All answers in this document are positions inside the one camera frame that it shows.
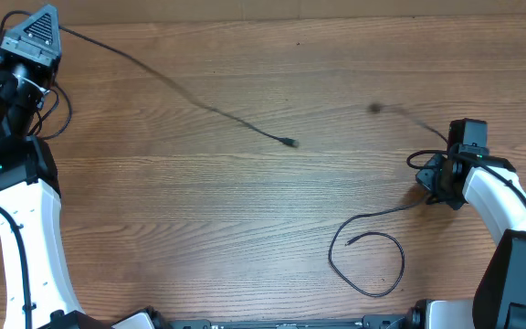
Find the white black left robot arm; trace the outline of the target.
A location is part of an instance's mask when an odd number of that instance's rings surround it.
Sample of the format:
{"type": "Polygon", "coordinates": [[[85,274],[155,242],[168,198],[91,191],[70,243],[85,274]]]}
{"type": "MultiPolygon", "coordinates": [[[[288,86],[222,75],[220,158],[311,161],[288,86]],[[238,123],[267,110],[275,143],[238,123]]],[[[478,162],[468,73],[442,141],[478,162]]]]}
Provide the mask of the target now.
{"type": "Polygon", "coordinates": [[[62,328],[83,312],[62,246],[58,169],[38,136],[62,48],[58,10],[45,5],[0,37],[0,241],[6,328],[62,328]]]}

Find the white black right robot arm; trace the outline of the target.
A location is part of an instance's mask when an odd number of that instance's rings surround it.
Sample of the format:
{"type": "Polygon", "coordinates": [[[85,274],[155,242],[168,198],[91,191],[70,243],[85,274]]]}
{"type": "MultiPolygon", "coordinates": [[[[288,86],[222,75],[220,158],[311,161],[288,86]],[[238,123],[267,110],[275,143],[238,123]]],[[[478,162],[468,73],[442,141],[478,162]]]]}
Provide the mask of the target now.
{"type": "Polygon", "coordinates": [[[486,122],[455,120],[446,150],[417,169],[428,203],[471,205],[496,249],[472,299],[420,301],[406,328],[526,329],[526,193],[514,166],[490,155],[487,142],[486,122]]]}

